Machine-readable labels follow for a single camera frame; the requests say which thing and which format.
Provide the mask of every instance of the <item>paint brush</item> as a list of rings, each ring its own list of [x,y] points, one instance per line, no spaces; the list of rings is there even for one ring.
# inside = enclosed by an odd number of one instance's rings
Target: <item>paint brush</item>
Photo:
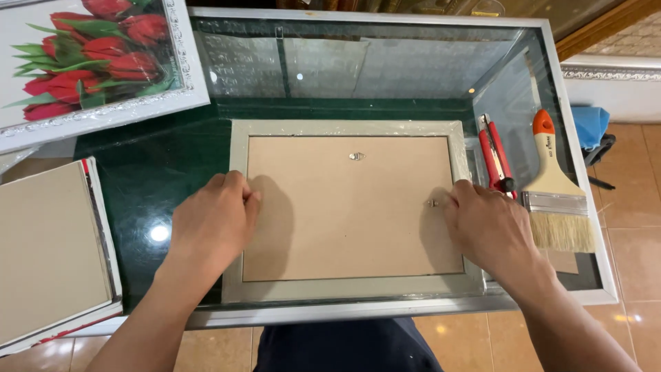
[[[546,110],[533,120],[539,154],[539,173],[522,192],[530,214],[535,244],[541,250],[592,253],[594,232],[585,192],[560,169],[555,151],[555,129]]]

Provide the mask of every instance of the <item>metal ferrule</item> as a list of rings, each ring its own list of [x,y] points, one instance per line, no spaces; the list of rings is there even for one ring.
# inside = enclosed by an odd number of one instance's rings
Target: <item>metal ferrule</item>
[[[588,215],[588,198],[580,195],[524,191],[521,200],[529,212]]]

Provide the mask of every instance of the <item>hand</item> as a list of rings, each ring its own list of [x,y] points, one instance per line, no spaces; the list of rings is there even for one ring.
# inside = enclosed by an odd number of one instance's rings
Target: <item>hand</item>
[[[528,212],[506,195],[462,179],[445,198],[444,213],[455,247],[501,285],[529,280],[540,268],[549,273]]]
[[[182,289],[201,299],[250,242],[260,200],[241,172],[213,176],[175,208],[170,250],[155,281],[188,283]]]

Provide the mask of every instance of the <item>glass display case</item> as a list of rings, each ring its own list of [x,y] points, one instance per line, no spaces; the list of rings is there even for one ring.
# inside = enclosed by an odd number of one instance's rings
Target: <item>glass display case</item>
[[[488,177],[477,117],[496,123],[519,188],[537,174],[531,123],[553,119],[563,171],[587,193],[598,246],[559,272],[582,304],[616,303],[585,166],[546,20],[190,8],[212,104],[78,139],[98,163],[129,313],[149,288],[174,208],[229,167],[231,119],[460,120],[474,183]],[[516,308],[481,293],[221,303],[221,279],[190,329]],[[124,317],[72,336],[109,334]]]

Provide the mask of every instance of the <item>wooden molding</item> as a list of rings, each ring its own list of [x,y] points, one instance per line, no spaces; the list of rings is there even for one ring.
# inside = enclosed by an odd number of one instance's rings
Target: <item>wooden molding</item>
[[[658,11],[661,11],[659,0],[626,0],[555,43],[558,58],[564,61]]]

